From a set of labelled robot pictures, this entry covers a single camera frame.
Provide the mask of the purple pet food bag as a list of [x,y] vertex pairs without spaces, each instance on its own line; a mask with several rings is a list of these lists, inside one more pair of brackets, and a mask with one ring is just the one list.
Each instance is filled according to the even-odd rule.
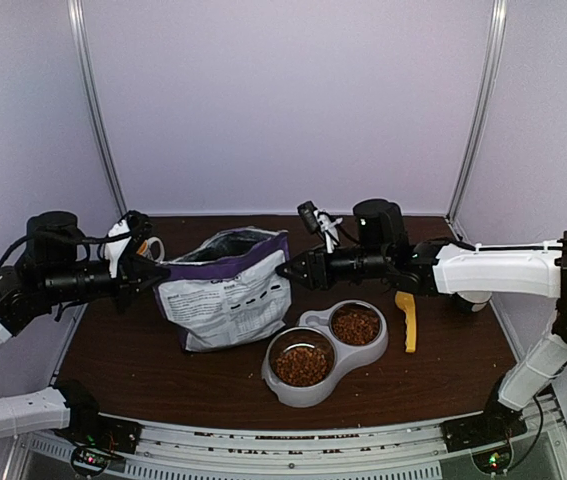
[[276,273],[289,259],[288,232],[242,227],[216,233],[196,249],[160,263],[154,287],[181,348],[203,353],[266,339],[285,326],[290,282]]

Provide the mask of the yellow plastic scoop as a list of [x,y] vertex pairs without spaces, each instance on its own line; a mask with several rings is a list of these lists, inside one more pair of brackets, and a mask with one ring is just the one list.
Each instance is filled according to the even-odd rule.
[[404,314],[405,352],[415,353],[417,348],[417,315],[414,296],[397,291],[395,294],[395,305]]

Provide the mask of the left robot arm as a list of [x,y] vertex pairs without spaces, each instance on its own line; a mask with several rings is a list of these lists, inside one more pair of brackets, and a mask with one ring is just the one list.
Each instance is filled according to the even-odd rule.
[[[30,218],[25,236],[0,258],[0,346],[34,319],[109,298],[124,313],[142,292],[169,275],[140,248],[152,234],[149,217],[130,210],[104,237],[90,237],[67,211]],[[0,398],[0,439],[55,430],[86,444],[107,433],[99,405],[77,381]]]

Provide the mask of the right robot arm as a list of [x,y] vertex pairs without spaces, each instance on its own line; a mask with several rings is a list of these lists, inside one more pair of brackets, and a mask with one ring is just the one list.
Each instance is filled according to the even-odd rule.
[[495,386],[486,412],[476,419],[482,440],[498,440],[522,411],[567,365],[567,231],[557,240],[527,245],[469,244],[437,238],[412,244],[398,204],[369,199],[353,208],[357,237],[337,238],[341,222],[307,201],[297,208],[319,246],[276,268],[278,275],[308,290],[328,290],[340,281],[379,279],[415,296],[453,296],[484,306],[494,293],[537,295],[556,302],[543,336]]

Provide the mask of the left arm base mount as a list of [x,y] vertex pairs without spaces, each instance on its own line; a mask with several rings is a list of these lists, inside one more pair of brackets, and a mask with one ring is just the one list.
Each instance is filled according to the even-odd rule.
[[126,455],[136,452],[142,426],[138,422],[101,416],[86,427],[54,429],[73,449],[69,464],[76,474],[91,479],[113,467],[124,467]]

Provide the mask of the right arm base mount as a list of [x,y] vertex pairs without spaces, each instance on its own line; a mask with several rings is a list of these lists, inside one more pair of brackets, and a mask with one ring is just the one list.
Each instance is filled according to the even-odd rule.
[[441,424],[447,451],[468,451],[474,466],[488,475],[504,474],[513,464],[512,439],[526,434],[522,420],[508,423],[484,414],[447,420]]

